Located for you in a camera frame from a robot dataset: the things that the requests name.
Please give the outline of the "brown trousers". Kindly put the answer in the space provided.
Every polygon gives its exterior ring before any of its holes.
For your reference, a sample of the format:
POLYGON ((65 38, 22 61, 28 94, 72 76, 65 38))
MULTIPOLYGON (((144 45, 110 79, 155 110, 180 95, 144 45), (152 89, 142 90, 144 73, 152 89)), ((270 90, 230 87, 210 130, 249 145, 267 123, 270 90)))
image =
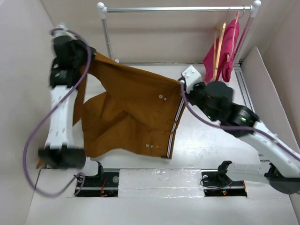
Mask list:
POLYGON ((105 91, 85 100, 86 81, 78 87, 71 123, 82 123, 86 155, 96 158, 124 149, 171 159, 185 107, 180 82, 117 63, 100 53, 88 73, 105 91))

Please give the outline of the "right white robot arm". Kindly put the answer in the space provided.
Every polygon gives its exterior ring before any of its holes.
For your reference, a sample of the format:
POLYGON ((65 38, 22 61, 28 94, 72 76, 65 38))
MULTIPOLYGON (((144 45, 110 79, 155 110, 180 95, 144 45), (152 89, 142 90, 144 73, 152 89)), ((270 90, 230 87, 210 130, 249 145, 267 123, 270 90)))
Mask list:
POLYGON ((284 194, 300 193, 299 153, 279 140, 248 107, 233 103, 232 88, 223 82, 199 82, 187 91, 182 81, 180 89, 187 109, 198 120, 247 143, 260 157, 258 164, 223 161, 216 171, 219 183, 226 187, 248 180, 269 184, 284 194))

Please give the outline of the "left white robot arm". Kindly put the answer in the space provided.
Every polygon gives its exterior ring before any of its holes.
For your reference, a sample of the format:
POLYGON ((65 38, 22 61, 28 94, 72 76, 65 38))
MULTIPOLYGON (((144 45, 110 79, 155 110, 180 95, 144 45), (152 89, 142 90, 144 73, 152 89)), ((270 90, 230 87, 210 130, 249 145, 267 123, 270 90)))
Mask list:
POLYGON ((75 37, 67 35, 53 39, 56 57, 50 73, 51 113, 50 127, 43 148, 38 149, 41 161, 53 169, 83 169, 86 154, 75 144, 73 116, 79 86, 86 81, 81 67, 88 67, 96 55, 94 48, 75 37))

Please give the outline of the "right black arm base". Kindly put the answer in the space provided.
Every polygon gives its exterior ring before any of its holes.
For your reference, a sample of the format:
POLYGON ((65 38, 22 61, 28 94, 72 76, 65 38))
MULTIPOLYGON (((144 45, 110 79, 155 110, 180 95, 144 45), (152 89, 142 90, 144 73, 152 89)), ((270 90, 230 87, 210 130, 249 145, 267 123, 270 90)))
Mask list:
POLYGON ((232 161, 223 161, 217 169, 202 169, 200 185, 205 197, 247 197, 245 182, 232 181, 227 175, 228 166, 232 161))

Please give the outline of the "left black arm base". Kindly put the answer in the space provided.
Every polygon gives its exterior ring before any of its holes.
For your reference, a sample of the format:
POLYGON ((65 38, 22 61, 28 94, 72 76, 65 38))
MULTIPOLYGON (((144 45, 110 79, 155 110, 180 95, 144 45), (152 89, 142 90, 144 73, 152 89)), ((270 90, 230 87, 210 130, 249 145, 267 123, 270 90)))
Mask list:
POLYGON ((85 177, 83 187, 77 182, 74 194, 76 197, 118 197, 119 178, 119 169, 104 169, 99 165, 96 175, 85 177))

